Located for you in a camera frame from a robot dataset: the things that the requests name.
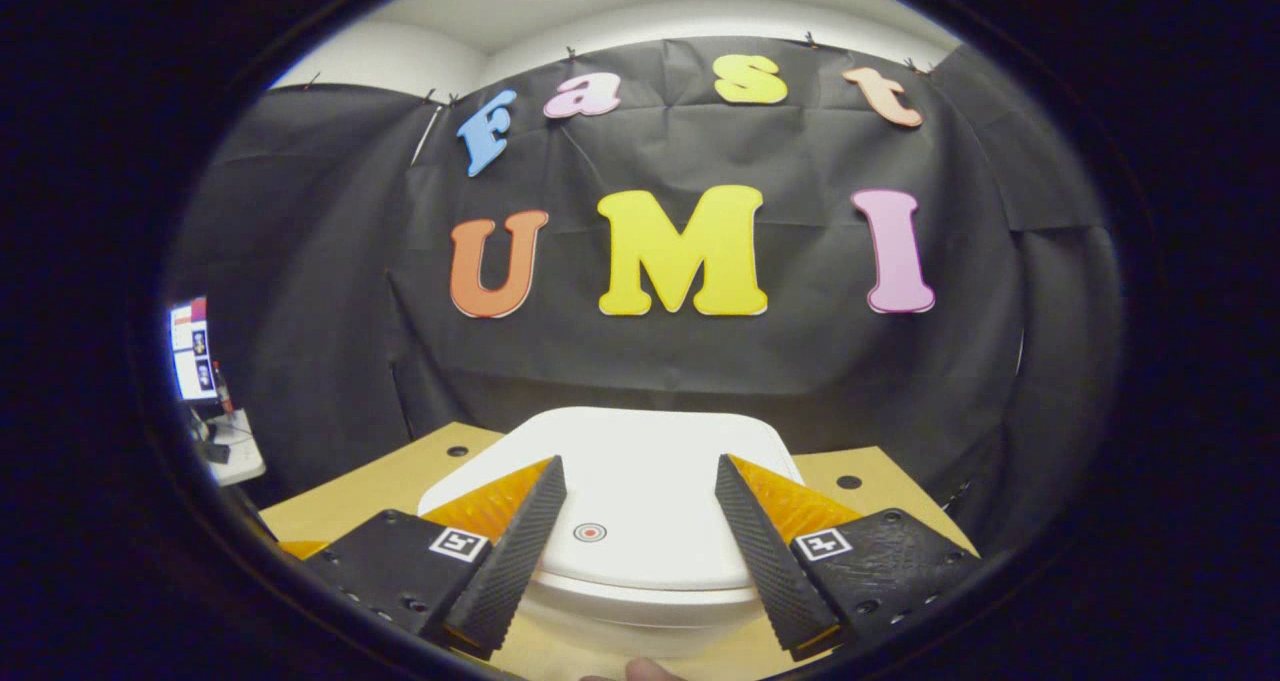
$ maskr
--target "red target sticker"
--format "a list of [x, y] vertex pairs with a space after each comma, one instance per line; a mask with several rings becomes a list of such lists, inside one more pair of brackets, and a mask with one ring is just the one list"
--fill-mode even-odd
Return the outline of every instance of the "red target sticker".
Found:
[[582, 524], [573, 529], [573, 538], [580, 541], [594, 543], [604, 538], [607, 531], [599, 524]]

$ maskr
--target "finger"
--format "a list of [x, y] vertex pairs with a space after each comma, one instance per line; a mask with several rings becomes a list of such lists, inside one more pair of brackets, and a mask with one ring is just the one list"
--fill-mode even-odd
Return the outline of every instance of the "finger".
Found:
[[685, 681], [648, 658], [627, 663], [627, 681]]

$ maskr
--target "red bottle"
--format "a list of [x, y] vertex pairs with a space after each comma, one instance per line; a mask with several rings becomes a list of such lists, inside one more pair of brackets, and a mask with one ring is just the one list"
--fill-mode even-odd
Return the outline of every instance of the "red bottle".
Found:
[[232, 394], [227, 389], [227, 380], [223, 379], [223, 373], [218, 367], [218, 362], [214, 362], [214, 389], [218, 390], [218, 399], [223, 403], [223, 411], [228, 415], [233, 413], [236, 408], [232, 406]]

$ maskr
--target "wooden table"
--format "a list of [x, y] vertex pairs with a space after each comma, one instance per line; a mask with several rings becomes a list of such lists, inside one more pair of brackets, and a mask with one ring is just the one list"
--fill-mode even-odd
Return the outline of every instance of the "wooden table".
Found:
[[[452, 422], [328, 484], [262, 511], [262, 518], [283, 541], [330, 541], [384, 508], [417, 513], [419, 499], [426, 489], [500, 438], [497, 431]], [[449, 449], [458, 447], [466, 453], [452, 456]], [[864, 516], [888, 507], [901, 508], [977, 554], [951, 517], [878, 448], [794, 458], [805, 485], [828, 498]], [[856, 476], [861, 485], [856, 489], [840, 488], [836, 480], [845, 475]], [[626, 658], [577, 648], [570, 641], [552, 635], [517, 611], [503, 648], [493, 654], [490, 663], [531, 681], [576, 681], [586, 675], [621, 678]], [[751, 681], [800, 666], [778, 648], [763, 614], [696, 657], [657, 661], [691, 681]]]

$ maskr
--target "orange letter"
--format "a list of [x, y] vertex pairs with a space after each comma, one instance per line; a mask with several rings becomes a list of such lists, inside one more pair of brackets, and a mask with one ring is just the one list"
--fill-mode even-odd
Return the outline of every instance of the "orange letter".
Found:
[[886, 79], [877, 69], [851, 69], [846, 70], [846, 81], [858, 84], [863, 90], [867, 102], [872, 104], [872, 110], [879, 113], [884, 119], [895, 122], [897, 125], [919, 125], [924, 119], [919, 111], [902, 108], [893, 93], [902, 92], [902, 84], [897, 81]]
[[547, 225], [545, 211], [521, 211], [507, 219], [511, 230], [511, 265], [507, 283], [497, 291], [480, 285], [480, 257], [484, 241], [494, 230], [494, 221], [477, 219], [458, 224], [453, 233], [453, 270], [449, 271], [449, 294], [453, 306], [471, 317], [503, 317], [520, 308], [529, 298], [534, 280], [534, 253], [538, 251], [538, 229]]

